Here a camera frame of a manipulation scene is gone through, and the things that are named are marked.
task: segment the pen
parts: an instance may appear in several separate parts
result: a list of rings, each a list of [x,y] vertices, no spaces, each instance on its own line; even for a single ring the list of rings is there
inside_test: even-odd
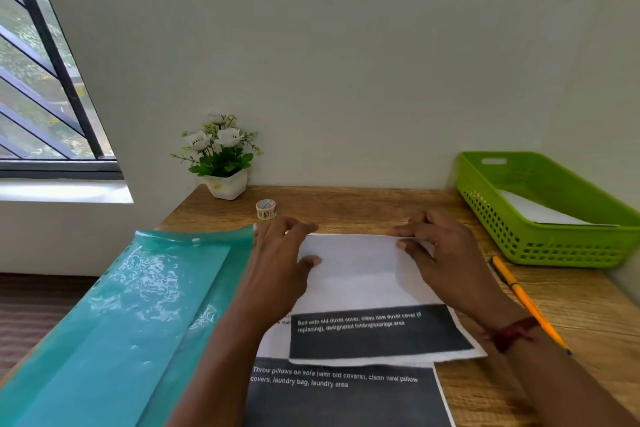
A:
[[[545,318],[545,316],[540,312],[538,307],[533,303],[533,301],[529,298],[527,293],[524,291],[522,286],[516,280],[516,277],[513,276],[509,269],[502,263],[499,257],[493,257],[489,260],[489,265],[496,273],[498,278],[502,280],[512,291],[516,294],[516,297],[520,300],[522,305],[524,305],[525,309],[531,312],[531,315],[538,319],[540,326],[547,333],[551,339],[557,342],[560,346],[562,346],[566,352],[571,355],[571,350],[560,337],[560,334],[556,332],[551,323]]]

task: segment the washi tape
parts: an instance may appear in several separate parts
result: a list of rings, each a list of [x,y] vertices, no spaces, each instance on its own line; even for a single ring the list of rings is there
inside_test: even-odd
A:
[[[273,199],[261,199],[256,203],[255,209],[261,220],[270,220],[276,217],[276,202]]]

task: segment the green basket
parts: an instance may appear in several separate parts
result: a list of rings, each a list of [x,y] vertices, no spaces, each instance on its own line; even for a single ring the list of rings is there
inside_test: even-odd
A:
[[[536,152],[463,152],[457,186],[516,264],[611,268],[640,242],[640,213]],[[619,226],[534,223],[499,189],[583,221]]]

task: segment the forearm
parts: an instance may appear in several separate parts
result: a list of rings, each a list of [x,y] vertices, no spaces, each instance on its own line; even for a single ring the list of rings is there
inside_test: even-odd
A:
[[[500,329],[529,313],[509,300],[501,302],[485,324]],[[633,415],[589,375],[574,358],[541,328],[530,331],[532,341],[516,340],[505,357],[526,391],[545,427],[637,427]]]
[[[253,361],[264,334],[235,306],[220,318],[166,427],[242,424]]]

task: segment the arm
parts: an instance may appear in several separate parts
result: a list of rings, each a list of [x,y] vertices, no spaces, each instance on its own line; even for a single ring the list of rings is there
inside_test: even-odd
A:
[[[497,331],[529,316],[502,292],[473,233],[440,210],[421,212],[389,234],[418,237],[435,246],[433,257],[411,240],[398,242],[443,302]],[[542,423],[547,427],[638,427],[640,423],[541,328],[533,341],[518,339],[505,353]]]
[[[297,262],[300,244],[316,229],[292,218],[278,218],[255,229],[252,254],[236,295],[165,427],[242,424],[262,336],[291,311],[307,289],[309,270],[321,261],[309,256]]]

